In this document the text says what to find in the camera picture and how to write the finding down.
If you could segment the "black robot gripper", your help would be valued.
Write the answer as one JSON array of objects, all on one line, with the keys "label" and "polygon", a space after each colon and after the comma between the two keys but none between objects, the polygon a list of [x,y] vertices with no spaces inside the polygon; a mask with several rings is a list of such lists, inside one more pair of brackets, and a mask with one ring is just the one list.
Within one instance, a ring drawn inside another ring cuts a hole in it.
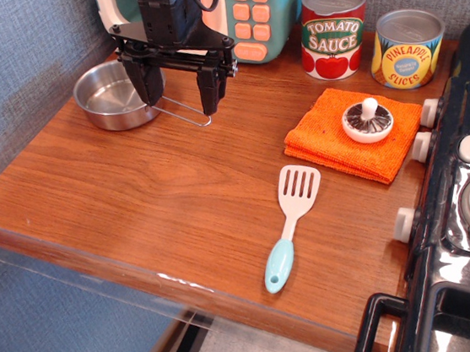
[{"label": "black robot gripper", "polygon": [[[114,24],[109,33],[120,40],[148,44],[162,53],[206,51],[197,70],[197,87],[204,114],[216,113],[225,96],[226,78],[237,72],[233,39],[203,22],[203,14],[214,11],[219,0],[212,0],[208,6],[202,0],[136,1],[142,19],[137,23]],[[165,87],[161,69],[141,57],[124,54],[121,61],[139,98],[146,105],[155,106]]]}]

